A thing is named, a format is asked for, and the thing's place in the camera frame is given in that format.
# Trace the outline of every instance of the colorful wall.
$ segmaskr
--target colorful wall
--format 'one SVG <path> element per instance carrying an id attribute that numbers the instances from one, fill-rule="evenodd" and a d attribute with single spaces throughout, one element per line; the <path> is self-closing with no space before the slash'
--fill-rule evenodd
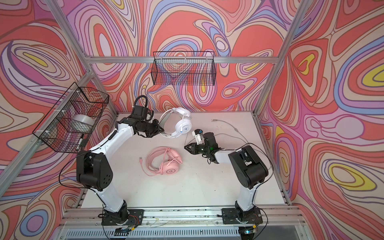
<path id="1" fill-rule="evenodd" d="M 28 142 L 40 120 L 74 81 L 84 75 L 43 0 L 0 1 L 0 174 Z M 103 139 L 110 110 L 88 146 Z M 73 154 L 42 145 L 0 198 L 0 239 L 48 239 L 80 190 L 61 187 L 58 174 Z M 64 171 L 78 185 L 75 165 Z"/>
<path id="2" fill-rule="evenodd" d="M 61 2 L 89 56 L 153 56 L 153 51 L 205 51 L 216 56 L 277 56 L 295 15 L 296 1 Z M 215 86 L 153 86 L 151 64 L 95 64 L 117 111 L 146 94 L 151 108 L 250 111 L 271 64 L 218 64 Z"/>
<path id="3" fill-rule="evenodd" d="M 384 239 L 384 2 L 315 0 L 258 112 L 315 239 Z"/>

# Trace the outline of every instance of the wire basket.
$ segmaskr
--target wire basket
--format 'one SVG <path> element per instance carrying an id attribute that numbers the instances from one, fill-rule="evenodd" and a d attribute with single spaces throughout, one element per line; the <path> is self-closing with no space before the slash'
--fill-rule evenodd
<path id="1" fill-rule="evenodd" d="M 153 52 L 154 85 L 215 85 L 215 53 L 212 51 Z"/>
<path id="2" fill-rule="evenodd" d="M 33 130 L 33 134 L 55 152 L 77 153 L 84 149 L 109 102 L 109 95 L 97 89 L 77 86 L 71 90 L 71 87 L 67 90 L 72 92 L 71 96 L 67 96 L 70 99 L 48 127 L 36 130 L 51 111 Z"/>

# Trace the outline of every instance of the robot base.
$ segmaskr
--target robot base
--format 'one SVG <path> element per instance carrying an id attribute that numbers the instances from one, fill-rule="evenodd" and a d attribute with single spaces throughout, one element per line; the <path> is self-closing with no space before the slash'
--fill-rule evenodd
<path id="1" fill-rule="evenodd" d="M 128 209 L 128 212 L 130 216 L 128 217 L 128 221 L 124 223 L 123 226 L 133 227 L 133 226 L 141 225 L 143 220 L 142 216 L 144 213 L 144 209 Z M 139 224 L 137 224 L 136 218 L 132 216 L 135 216 L 138 218 Z M 103 217 L 101 221 L 101 224 L 103 226 L 119 226 L 116 222 L 114 222 L 114 220 L 115 219 L 112 216 L 105 215 L 105 217 Z"/>
<path id="2" fill-rule="evenodd" d="M 104 213 L 99 214 L 99 217 L 102 218 L 101 224 L 103 226 L 136 227 L 141 225 L 143 214 L 143 209 L 127 209 L 127 203 L 124 201 L 118 212 L 110 212 L 104 209 Z"/>
<path id="3" fill-rule="evenodd" d="M 223 223 L 224 224 L 254 224 L 259 225 L 263 223 L 263 218 L 258 207 L 253 207 L 252 209 L 244 212 L 241 208 L 235 203 L 235 208 L 230 209 L 221 209 Z"/>

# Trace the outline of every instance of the mounting plate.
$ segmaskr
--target mounting plate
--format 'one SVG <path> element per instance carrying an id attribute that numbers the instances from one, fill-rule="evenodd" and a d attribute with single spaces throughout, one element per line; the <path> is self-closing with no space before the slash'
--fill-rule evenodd
<path id="1" fill-rule="evenodd" d="M 139 225 L 141 225 L 143 221 L 144 209 L 128 209 L 130 215 L 133 215 L 138 218 Z M 124 224 L 124 226 L 132 227 L 137 225 L 137 220 L 135 217 L 129 216 L 128 221 Z M 103 217 L 101 224 L 103 226 L 118 226 L 116 223 L 112 221 L 111 217 Z"/>
<path id="2" fill-rule="evenodd" d="M 223 217 L 223 223 L 224 224 L 239 224 L 239 221 L 236 220 L 237 218 L 237 210 L 236 208 L 231 209 L 221 209 L 221 213 L 224 216 Z M 242 222 L 247 222 L 247 224 L 255 224 L 256 226 L 263 223 L 263 218 L 260 213 L 260 209 L 257 207 L 253 208 L 253 213 L 250 214 L 248 217 L 243 219 Z"/>

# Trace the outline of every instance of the aluminum frame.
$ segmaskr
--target aluminum frame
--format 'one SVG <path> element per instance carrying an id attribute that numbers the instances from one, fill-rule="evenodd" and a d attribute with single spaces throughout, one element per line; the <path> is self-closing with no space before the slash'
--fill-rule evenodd
<path id="1" fill-rule="evenodd" d="M 256 115 L 253 115 L 253 121 L 255 122 L 255 125 L 256 125 L 257 131 L 259 132 L 259 134 L 262 133 L 263 130 L 262 130 L 261 124 L 260 124 Z M 281 176 L 280 176 L 279 172 L 277 171 L 277 166 L 276 166 L 275 159 L 273 157 L 273 152 L 271 151 L 265 136 L 263 134 L 260 134 L 260 138 L 263 142 L 265 153 L 267 154 L 268 158 L 271 160 L 271 163 L 273 165 L 273 174 L 275 175 L 277 185 L 279 185 L 279 188 L 283 191 L 285 201 L 287 202 L 287 204 L 292 205 L 292 202 L 291 202 L 291 199 L 288 195 L 288 192 L 285 189 L 285 186 L 283 185 L 283 181 L 281 179 Z"/>
<path id="2" fill-rule="evenodd" d="M 268 78 L 266 79 L 266 83 L 257 99 L 255 108 L 253 110 L 254 113 L 257 113 L 257 110 L 261 107 L 261 104 L 264 102 L 267 94 L 269 93 L 273 82 L 275 81 L 279 70 L 281 66 L 284 63 L 285 56 L 288 53 L 289 47 L 291 46 L 293 39 L 295 38 L 296 32 L 300 27 L 300 24 L 303 21 L 303 18 L 305 16 L 305 13 L 308 10 L 308 7 L 311 5 L 312 0 L 302 0 L 300 2 L 299 7 L 297 8 L 296 14 L 293 17 L 291 26 L 287 32 L 287 35 L 283 41 L 283 44 L 281 45 L 279 54 L 278 54 L 278 61 L 277 63 L 272 67 Z"/>
<path id="3" fill-rule="evenodd" d="M 71 43 L 71 46 L 73 47 L 74 51 L 76 52 L 77 57 L 79 58 L 80 62 L 83 64 L 85 69 L 90 71 L 93 74 L 93 83 L 95 84 L 96 88 L 104 93 L 107 93 L 105 90 L 104 85 L 102 84 L 101 80 L 99 79 L 98 75 L 95 73 L 94 69 L 92 68 L 92 64 L 89 64 L 87 60 L 85 59 L 85 52 L 82 49 L 78 39 L 76 38 L 76 35 L 74 34 L 67 18 L 64 15 L 63 10 L 57 3 L 57 0 L 46 0 L 45 1 L 48 8 L 51 10 L 52 15 L 54 16 L 56 22 L 60 26 L 61 30 L 63 31 L 63 35 L 65 39 Z M 114 116 L 116 116 L 118 113 L 115 109 L 115 106 L 112 102 L 108 103 L 108 106 Z"/>
<path id="4" fill-rule="evenodd" d="M 153 57 L 96 57 L 86 56 L 85 59 L 91 63 L 153 63 Z M 278 62 L 278 57 L 220 57 L 215 56 L 215 63 L 272 63 Z"/>
<path id="5" fill-rule="evenodd" d="M 221 209 L 233 206 L 205 206 L 205 207 L 141 207 L 129 209 L 144 209 L 142 216 L 142 225 L 137 229 L 146 229 L 161 226 L 170 227 L 244 227 L 253 224 L 233 224 L 224 225 L 221 217 Z M 268 216 L 268 226 L 271 225 L 293 225 L 297 226 L 298 235 L 303 234 L 303 227 L 307 226 L 302 211 L 298 206 L 287 205 L 261 205 Z M 69 229 L 85 228 L 100 229 L 101 219 L 98 214 L 102 212 L 102 208 L 84 208 L 84 209 L 68 209 L 63 214 L 63 218 L 58 227 L 59 231 L 53 238 L 64 239 Z M 266 218 L 262 212 L 264 222 L 260 226 L 265 226 Z M 114 230 L 119 226 L 107 227 L 105 230 Z M 306 240 L 307 234 L 303 234 L 301 240 Z"/>
<path id="6" fill-rule="evenodd" d="M 84 76 L 78 81 L 78 86 L 86 86 L 89 80 L 92 77 L 92 73 L 87 71 Z M 65 104 L 69 101 L 74 92 L 69 92 L 68 95 L 61 101 L 60 104 L 56 107 L 55 111 L 41 124 L 39 130 L 44 130 L 48 125 L 53 121 L 56 115 L 59 113 L 57 110 L 61 110 Z M 0 197 L 7 191 L 9 186 L 13 183 L 15 178 L 23 170 L 25 165 L 35 154 L 37 149 L 41 146 L 43 142 L 38 139 L 35 135 L 32 134 L 28 143 L 20 150 L 16 157 L 10 162 L 10 164 L 5 167 L 4 171 L 0 175 Z"/>
<path id="7" fill-rule="evenodd" d="M 261 132 L 261 127 L 256 119 L 257 116 L 255 115 L 258 108 L 260 107 L 260 104 L 263 103 L 264 98 L 270 91 L 270 88 L 277 76 L 277 73 L 284 61 L 285 55 L 288 52 L 289 46 L 291 45 L 295 33 L 297 32 L 298 27 L 300 26 L 300 23 L 310 5 L 312 0 L 302 0 L 300 2 L 300 5 L 296 11 L 296 14 L 293 18 L 292 24 L 287 32 L 287 36 L 285 37 L 283 44 L 280 48 L 279 54 L 277 57 L 217 57 L 215 58 L 217 63 L 272 63 L 274 66 L 271 69 L 270 75 L 268 79 L 266 80 L 266 84 L 263 87 L 262 92 L 260 93 L 260 96 L 258 98 L 258 101 L 256 103 L 255 109 L 253 110 L 254 120 L 256 127 Z M 92 68 L 92 63 L 152 63 L 153 57 L 94 57 L 94 56 L 86 56 L 85 52 L 83 51 L 80 43 L 78 42 L 77 38 L 75 37 L 73 30 L 71 29 L 62 9 L 59 7 L 57 0 L 46 0 L 47 6 L 50 8 L 51 13 L 53 14 L 54 18 L 56 19 L 57 23 L 59 24 L 61 30 L 63 31 L 64 37 L 67 39 L 68 42 L 70 42 L 71 46 L 74 48 L 80 62 L 83 64 L 85 69 L 87 70 L 87 73 L 80 79 L 78 82 L 79 86 L 86 85 L 89 80 L 93 77 L 94 84 L 97 87 L 98 90 L 106 92 L 102 82 L 98 78 L 98 76 L 95 74 L 94 69 Z M 59 104 L 58 108 L 63 106 L 65 104 L 65 99 Z M 109 107 L 112 111 L 112 114 L 117 117 L 117 112 L 113 106 L 113 104 L 109 104 Z M 48 118 L 45 123 L 42 125 L 42 128 L 45 126 L 45 124 L 49 121 L 50 118 Z M 4 192 L 8 189 L 10 184 L 14 181 L 14 179 L 17 177 L 17 175 L 20 173 L 20 171 L 24 168 L 25 164 L 29 161 L 29 159 L 32 157 L 32 155 L 36 152 L 38 147 L 41 145 L 41 141 L 37 139 L 35 136 L 33 136 L 34 139 L 31 139 L 28 144 L 26 144 L 23 149 L 19 152 L 19 154 L 12 160 L 12 162 L 5 168 L 3 173 L 0 175 L 0 197 L 4 194 Z M 264 147 L 267 150 L 267 154 L 270 156 L 271 161 L 273 162 L 273 154 L 271 153 L 271 150 L 266 144 L 265 136 L 262 136 Z M 288 204 L 290 203 L 289 198 L 287 198 L 286 191 L 284 192 L 286 196 L 286 200 L 288 201 Z M 85 214 L 89 213 L 90 211 L 101 211 L 100 209 L 87 209 L 86 211 L 78 211 L 77 209 L 74 209 L 79 214 Z M 198 211 L 195 212 L 196 214 L 202 213 L 204 211 Z"/>

